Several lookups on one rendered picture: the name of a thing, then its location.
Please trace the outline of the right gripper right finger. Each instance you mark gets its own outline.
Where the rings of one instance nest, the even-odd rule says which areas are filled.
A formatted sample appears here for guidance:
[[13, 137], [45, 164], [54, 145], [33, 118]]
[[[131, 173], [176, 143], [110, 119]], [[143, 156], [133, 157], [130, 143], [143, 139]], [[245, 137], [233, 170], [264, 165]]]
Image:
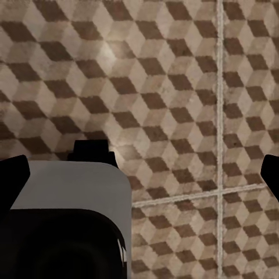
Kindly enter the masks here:
[[267, 154], [263, 160], [260, 175], [279, 201], [279, 156]]

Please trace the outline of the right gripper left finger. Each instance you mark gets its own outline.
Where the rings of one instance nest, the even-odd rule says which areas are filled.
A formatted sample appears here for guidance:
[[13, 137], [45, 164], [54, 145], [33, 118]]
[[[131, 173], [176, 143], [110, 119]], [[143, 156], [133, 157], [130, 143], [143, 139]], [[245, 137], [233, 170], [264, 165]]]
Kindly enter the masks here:
[[0, 160], [0, 224], [30, 178], [25, 155]]

